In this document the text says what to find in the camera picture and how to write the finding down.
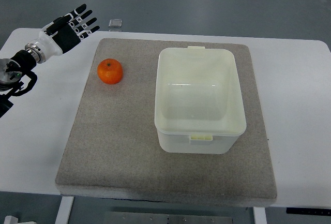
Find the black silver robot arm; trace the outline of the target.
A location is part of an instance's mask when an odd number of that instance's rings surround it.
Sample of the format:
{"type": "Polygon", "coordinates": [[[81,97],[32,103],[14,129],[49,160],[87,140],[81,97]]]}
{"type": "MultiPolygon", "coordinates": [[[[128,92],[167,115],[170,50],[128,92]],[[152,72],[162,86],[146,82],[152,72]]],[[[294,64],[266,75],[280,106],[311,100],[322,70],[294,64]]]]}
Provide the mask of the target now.
{"type": "Polygon", "coordinates": [[[46,54],[34,43],[12,58],[1,59],[1,116],[13,107],[9,98],[22,96],[34,87],[38,77],[33,69],[46,60],[46,54]]]}

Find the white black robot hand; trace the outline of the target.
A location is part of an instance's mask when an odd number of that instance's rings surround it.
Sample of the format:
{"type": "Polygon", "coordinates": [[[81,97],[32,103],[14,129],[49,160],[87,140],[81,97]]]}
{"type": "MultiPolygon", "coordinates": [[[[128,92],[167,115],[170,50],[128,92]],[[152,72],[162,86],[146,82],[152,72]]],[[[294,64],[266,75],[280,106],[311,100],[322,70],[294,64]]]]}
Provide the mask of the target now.
{"type": "Polygon", "coordinates": [[[89,18],[91,14],[92,11],[87,10],[87,5],[82,4],[44,26],[42,33],[64,54],[100,29],[95,25],[97,18],[89,18]]]}

